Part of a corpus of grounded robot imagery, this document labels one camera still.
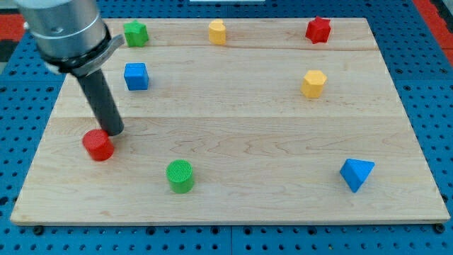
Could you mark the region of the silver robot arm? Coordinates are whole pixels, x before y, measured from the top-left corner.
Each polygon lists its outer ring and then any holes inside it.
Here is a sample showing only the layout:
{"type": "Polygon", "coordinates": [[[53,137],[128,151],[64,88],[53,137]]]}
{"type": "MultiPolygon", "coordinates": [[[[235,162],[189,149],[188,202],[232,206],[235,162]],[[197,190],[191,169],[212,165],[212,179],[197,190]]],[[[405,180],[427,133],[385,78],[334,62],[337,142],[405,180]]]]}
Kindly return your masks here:
{"type": "Polygon", "coordinates": [[[25,29],[41,57],[56,73],[84,77],[98,71],[119,46],[94,0],[15,0],[25,29]]]}

